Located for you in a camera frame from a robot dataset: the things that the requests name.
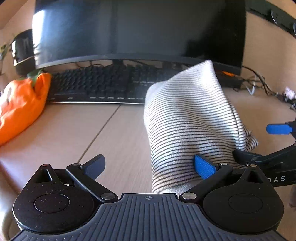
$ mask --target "orange plush toy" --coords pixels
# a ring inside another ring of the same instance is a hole
[[[0,145],[30,126],[42,113],[51,75],[40,74],[32,87],[31,79],[11,81],[0,97]]]

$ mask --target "monitor screen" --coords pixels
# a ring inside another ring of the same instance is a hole
[[[36,0],[35,62],[210,59],[239,74],[245,24],[244,0]]]

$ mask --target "keyboard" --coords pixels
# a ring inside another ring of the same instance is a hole
[[[144,104],[148,88],[181,72],[153,65],[90,66],[52,74],[48,103]]]

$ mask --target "curved monitor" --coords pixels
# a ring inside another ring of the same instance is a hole
[[[244,0],[36,0],[36,68],[141,59],[198,64],[240,74]]]

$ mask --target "black and white striped fabric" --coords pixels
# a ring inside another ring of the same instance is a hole
[[[154,193],[179,195],[200,182],[193,167],[196,153],[215,163],[243,168],[234,161],[232,151],[251,151],[258,145],[222,92],[211,61],[151,86],[144,123]]]

